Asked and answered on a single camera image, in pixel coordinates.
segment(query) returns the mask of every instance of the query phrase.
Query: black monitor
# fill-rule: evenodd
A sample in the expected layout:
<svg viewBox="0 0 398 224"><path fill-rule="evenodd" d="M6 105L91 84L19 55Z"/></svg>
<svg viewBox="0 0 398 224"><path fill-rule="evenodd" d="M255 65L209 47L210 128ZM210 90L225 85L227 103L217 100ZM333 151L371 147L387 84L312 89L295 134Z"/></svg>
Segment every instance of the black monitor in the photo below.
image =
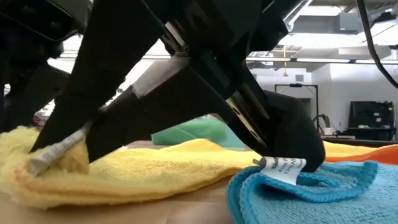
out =
<svg viewBox="0 0 398 224"><path fill-rule="evenodd" d="M394 105L391 102L352 101L349 128L393 128Z"/></svg>

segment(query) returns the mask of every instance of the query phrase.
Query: yellow towel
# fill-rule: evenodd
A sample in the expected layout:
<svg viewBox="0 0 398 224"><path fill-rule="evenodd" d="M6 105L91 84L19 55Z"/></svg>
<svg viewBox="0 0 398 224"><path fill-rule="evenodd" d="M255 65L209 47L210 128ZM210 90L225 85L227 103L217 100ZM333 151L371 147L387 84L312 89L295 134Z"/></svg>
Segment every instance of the yellow towel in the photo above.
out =
<svg viewBox="0 0 398 224"><path fill-rule="evenodd" d="M36 177L28 161L46 150L28 154L37 136L24 127L0 135L0 191L18 204L43 209L158 200L198 190L259 159L252 151L230 151L197 139L161 150L121 148L89 164L82 141ZM377 151L332 143L325 147L334 161Z"/></svg>

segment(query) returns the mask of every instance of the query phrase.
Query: fluorescent light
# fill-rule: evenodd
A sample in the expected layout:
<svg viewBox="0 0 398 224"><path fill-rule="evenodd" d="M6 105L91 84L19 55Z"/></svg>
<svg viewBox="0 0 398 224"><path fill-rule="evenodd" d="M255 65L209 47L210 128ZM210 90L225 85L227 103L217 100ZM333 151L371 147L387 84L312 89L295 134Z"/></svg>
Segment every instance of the fluorescent light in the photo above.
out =
<svg viewBox="0 0 398 224"><path fill-rule="evenodd" d="M374 63L374 60L356 60L355 63Z"/></svg>
<svg viewBox="0 0 398 224"><path fill-rule="evenodd" d="M77 54L77 50L64 50L63 54Z"/></svg>
<svg viewBox="0 0 398 224"><path fill-rule="evenodd" d="M308 6L303 8L300 16L337 16L344 8L344 6Z"/></svg>
<svg viewBox="0 0 398 224"><path fill-rule="evenodd" d="M144 55L142 59L152 59L152 60L168 60L171 56L169 55Z"/></svg>
<svg viewBox="0 0 398 224"><path fill-rule="evenodd" d="M61 58L76 58L77 54L61 54Z"/></svg>
<svg viewBox="0 0 398 224"><path fill-rule="evenodd" d="M157 40L157 42L148 50L146 55L168 55L169 53L166 51L165 46L161 40Z"/></svg>
<svg viewBox="0 0 398 224"><path fill-rule="evenodd" d="M398 60L380 60L385 65L398 65ZM356 60L355 63L374 64L374 60Z"/></svg>
<svg viewBox="0 0 398 224"><path fill-rule="evenodd" d="M380 60L380 62L382 64L386 64L386 65L397 65L398 64L398 60Z"/></svg>
<svg viewBox="0 0 398 224"><path fill-rule="evenodd" d="M66 41L63 42L63 48L65 50L79 50L80 45L81 45L81 40L83 37L80 37L79 35L74 35L73 37L70 37Z"/></svg>
<svg viewBox="0 0 398 224"><path fill-rule="evenodd" d="M307 49L334 49L359 45L356 35L348 34L289 34L280 40L280 45L296 45Z"/></svg>
<svg viewBox="0 0 398 224"><path fill-rule="evenodd" d="M349 59L298 58L297 62L348 63Z"/></svg>
<svg viewBox="0 0 398 224"><path fill-rule="evenodd" d="M289 62L290 58L278 57L247 57L246 61L250 62Z"/></svg>

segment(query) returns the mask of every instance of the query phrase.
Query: green towel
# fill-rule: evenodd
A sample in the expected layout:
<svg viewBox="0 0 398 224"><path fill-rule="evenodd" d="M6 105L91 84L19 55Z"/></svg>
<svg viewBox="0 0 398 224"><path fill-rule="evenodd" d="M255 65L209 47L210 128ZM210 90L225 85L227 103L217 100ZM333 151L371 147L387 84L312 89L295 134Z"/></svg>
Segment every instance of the green towel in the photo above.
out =
<svg viewBox="0 0 398 224"><path fill-rule="evenodd" d="M223 147L244 147L228 125L217 119L194 119L152 135L152 143L163 146L192 139L207 139Z"/></svg>

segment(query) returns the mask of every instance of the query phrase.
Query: white label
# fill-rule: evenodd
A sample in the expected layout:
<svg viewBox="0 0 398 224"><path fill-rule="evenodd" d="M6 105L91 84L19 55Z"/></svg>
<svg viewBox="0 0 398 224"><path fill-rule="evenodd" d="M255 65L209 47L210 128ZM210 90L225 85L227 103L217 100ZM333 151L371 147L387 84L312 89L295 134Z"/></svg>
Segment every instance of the white label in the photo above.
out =
<svg viewBox="0 0 398 224"><path fill-rule="evenodd" d="M263 174L292 185L296 185L297 177L307 163L305 159L281 157L264 157L264 160Z"/></svg>

